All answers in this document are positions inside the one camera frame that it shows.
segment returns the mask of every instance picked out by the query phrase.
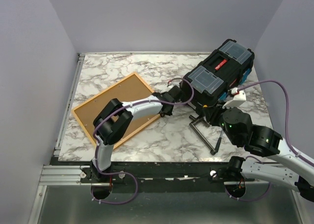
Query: wooden tray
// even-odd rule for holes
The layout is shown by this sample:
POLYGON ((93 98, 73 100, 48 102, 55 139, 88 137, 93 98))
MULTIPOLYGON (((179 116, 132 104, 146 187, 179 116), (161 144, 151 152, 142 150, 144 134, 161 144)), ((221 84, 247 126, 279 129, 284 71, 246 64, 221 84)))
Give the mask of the wooden tray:
MULTIPOLYGON (((95 129, 93 121, 110 100, 117 98, 119 101, 134 101, 146 98, 153 92, 153 89, 151 89, 137 73, 132 73, 72 109, 72 114, 78 121, 86 136, 93 145, 96 146, 96 140, 93 138, 95 129)), ((122 145, 158 118, 160 118, 160 115, 150 115, 132 121, 122 139, 115 144, 114 149, 122 145)))

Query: marble table top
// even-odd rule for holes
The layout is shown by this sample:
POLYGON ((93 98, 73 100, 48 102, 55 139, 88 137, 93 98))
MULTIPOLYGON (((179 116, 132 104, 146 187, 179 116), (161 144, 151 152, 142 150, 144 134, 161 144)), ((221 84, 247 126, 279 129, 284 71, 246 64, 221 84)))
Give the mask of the marble table top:
MULTIPOLYGON (((171 78, 182 77, 209 55, 198 54, 87 54, 73 99, 72 108, 124 78, 132 72, 139 75, 155 90, 168 90, 171 78)), ((244 84, 258 80, 255 69, 244 84)), ((254 124, 272 128, 261 88, 245 90, 247 102, 240 108, 251 115, 254 124)), ((209 149, 189 127, 188 116, 196 113, 188 106, 178 106, 172 116, 152 123, 142 132, 113 151, 113 161, 138 162, 227 162, 231 156, 249 155, 232 145, 224 135, 219 152, 211 155, 209 149)), ((221 129, 197 125, 209 142, 215 146, 221 129)), ((59 161, 90 161, 95 148, 71 114, 61 144, 59 161)))

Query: wall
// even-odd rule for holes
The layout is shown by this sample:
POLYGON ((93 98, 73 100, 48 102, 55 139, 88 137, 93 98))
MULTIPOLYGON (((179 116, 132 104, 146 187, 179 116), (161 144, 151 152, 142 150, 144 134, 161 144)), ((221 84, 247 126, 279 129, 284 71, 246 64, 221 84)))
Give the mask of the wall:
POLYGON ((50 0, 76 50, 255 48, 282 0, 50 0))
POLYGON ((0 223, 27 223, 77 54, 49 0, 0 1, 0 223))
MULTIPOLYGON (((255 49, 259 78, 279 80, 290 99, 290 140, 314 157, 314 0, 283 0, 255 49)), ((285 99, 275 84, 264 84, 274 128, 284 135, 285 99)), ((314 223, 313 203, 308 211, 314 223)))

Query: gray floor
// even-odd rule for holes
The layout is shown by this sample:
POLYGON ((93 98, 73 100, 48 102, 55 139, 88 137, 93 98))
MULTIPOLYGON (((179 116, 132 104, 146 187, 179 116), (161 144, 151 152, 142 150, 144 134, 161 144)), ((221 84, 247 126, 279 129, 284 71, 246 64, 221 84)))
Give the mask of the gray floor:
MULTIPOLYGON (((267 185, 247 186, 246 198, 262 194, 267 185)), ((125 205, 99 205, 91 201, 90 188, 48 187, 41 224, 297 224, 301 223, 291 191, 272 186, 257 202, 239 202, 225 193, 145 194, 125 205)), ((111 200, 130 194, 112 194, 111 200)))

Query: cable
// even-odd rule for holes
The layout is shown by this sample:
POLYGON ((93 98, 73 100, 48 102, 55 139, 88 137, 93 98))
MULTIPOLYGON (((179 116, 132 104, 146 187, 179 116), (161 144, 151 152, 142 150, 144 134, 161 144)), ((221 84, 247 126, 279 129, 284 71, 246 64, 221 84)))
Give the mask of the cable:
POLYGON ((288 97, 288 92, 285 89, 284 85, 282 85, 279 81, 276 80, 264 80, 264 81, 260 81, 260 82, 256 82, 256 83, 252 83, 252 84, 248 84, 246 86, 242 86, 239 87, 237 90, 244 90, 246 88, 258 85, 258 84, 262 84, 262 83, 276 83, 277 85, 279 85, 281 87, 281 89, 283 90, 284 94, 285 94, 285 98, 286 98, 286 118, 285 118, 285 135, 286 135, 286 142, 287 145, 289 147, 289 149, 296 155, 298 156, 301 160, 303 160, 304 162, 306 162, 307 164, 311 165, 312 167, 314 167, 314 163, 312 163, 310 160, 308 160, 307 158, 303 157, 300 152, 296 151, 295 148, 292 146, 291 142, 290 142, 290 138, 289 138, 289 131, 288 131, 288 119, 289 119, 289 97, 288 97))
POLYGON ((96 141, 97 141, 97 146, 96 146, 96 150, 95 150, 95 167, 96 167, 98 173, 100 173, 100 174, 102 174, 102 175, 110 175, 110 176, 112 176, 112 175, 119 175, 119 174, 129 175, 130 177, 133 178, 133 180, 134 180, 134 182, 135 182, 135 191, 134 191, 133 195, 132 195, 129 199, 125 200, 125 201, 121 201, 121 202, 111 202, 111 201, 96 199, 96 198, 94 197, 93 190, 91 189, 91 195, 92 195, 92 197, 93 197, 92 200, 98 201, 99 204, 100 204, 100 203, 107 203, 107 204, 125 204, 125 203, 128 203, 128 202, 132 201, 132 200, 136 197, 137 192, 138 192, 138 182, 137 182, 137 180, 136 180, 136 178, 135 178, 135 176, 134 176, 133 174, 131 174, 131 173, 129 173, 129 172, 102 172, 102 171, 100 170, 99 165, 98 165, 98 150, 99 150, 99 144, 100 144, 101 142, 100 142, 100 140, 96 137, 96 133, 97 133, 98 129, 99 129, 106 121, 108 121, 112 116, 116 115, 118 112, 120 112, 120 111, 122 111, 122 110, 125 110, 125 109, 127 109, 127 108, 130 108, 130 107, 136 106, 136 105, 145 104, 145 103, 150 103, 150 102, 157 102, 157 103, 168 104, 168 105, 173 105, 173 106, 179 106, 179 105, 186 105, 186 104, 188 104, 189 102, 191 102, 191 100, 192 100, 193 97, 194 97, 194 88, 193 88, 193 86, 191 85, 191 83, 188 82, 187 80, 183 79, 183 78, 174 78, 174 79, 170 80, 168 83, 170 83, 170 82, 173 81, 173 80, 179 80, 179 79, 180 79, 180 80, 183 80, 183 81, 185 81, 185 82, 187 82, 187 84, 191 87, 192 94, 191 94, 191 97, 190 97, 187 101, 181 102, 181 103, 171 103, 171 102, 162 101, 162 100, 142 100, 142 101, 136 102, 136 103, 134 103, 134 104, 132 104, 132 105, 123 106, 123 107, 117 109, 117 110, 114 111, 112 114, 110 114, 108 117, 106 117, 106 118, 95 128, 95 130, 94 130, 94 132, 93 132, 93 137, 94 137, 94 138, 96 139, 96 141))
MULTIPOLYGON (((258 158, 255 158, 254 156, 246 156, 245 159, 248 159, 248 158, 252 158, 252 159, 255 159, 257 160, 259 163, 261 164, 264 164, 261 160, 259 160, 258 158)), ((233 197, 229 191, 225 188, 225 191, 226 193, 228 194, 228 196, 234 200, 237 200, 237 201, 242 201, 242 202, 254 202, 254 201, 258 201, 258 200, 261 200, 262 198, 264 198, 266 195, 268 195, 269 191, 270 191, 270 187, 271 187, 271 183, 269 182, 268 183, 268 187, 267 187, 267 190, 265 191, 264 194, 262 194, 261 196, 257 197, 257 198, 252 198, 252 199, 241 199, 241 198, 236 198, 236 197, 233 197)))

